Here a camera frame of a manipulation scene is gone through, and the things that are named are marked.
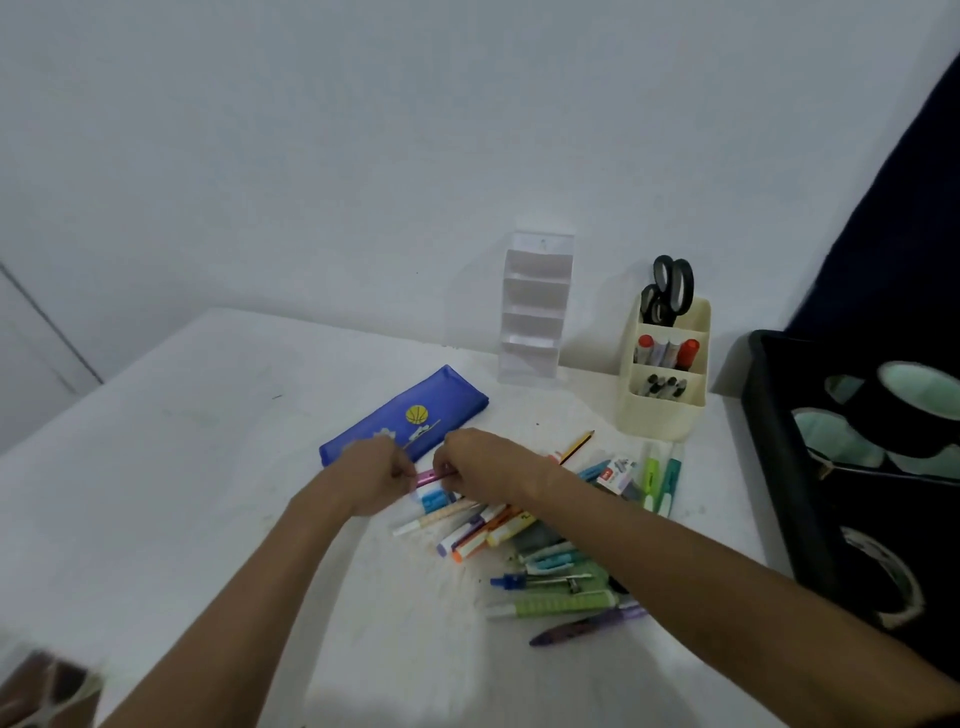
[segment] person's right hand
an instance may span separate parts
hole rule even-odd
[[[478,503],[528,508],[549,469],[557,466],[511,440],[467,428],[447,433],[434,453],[433,467],[437,473],[456,471],[444,478],[448,491]]]

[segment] forearm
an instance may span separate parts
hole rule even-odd
[[[324,508],[305,508],[297,507],[301,497],[107,728],[256,724],[306,590],[348,519],[336,498]]]
[[[953,681],[819,596],[572,473],[548,473],[526,507],[784,721],[909,726],[960,711]]]

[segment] red marker cap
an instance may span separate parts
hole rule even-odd
[[[697,352],[700,350],[700,342],[696,339],[687,339],[680,345],[677,352],[677,369],[682,372],[689,371],[693,366],[693,360],[697,358]]]

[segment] tabletop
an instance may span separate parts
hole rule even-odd
[[[615,376],[518,387],[493,354],[213,309],[0,458],[0,623],[99,667],[102,718],[262,541],[318,446],[444,364],[490,397],[471,425],[542,452],[596,429],[573,465],[643,448],[612,424]],[[483,619],[504,550],[458,566],[434,550],[443,525],[392,535],[415,515],[406,498],[334,541],[260,725],[779,725],[652,618],[528,647],[564,618]],[[738,400],[708,396],[672,518],[788,572]]]

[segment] basketball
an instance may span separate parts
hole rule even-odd
[[[407,422],[412,425],[422,425],[426,422],[427,411],[422,404],[415,404],[407,410]]]

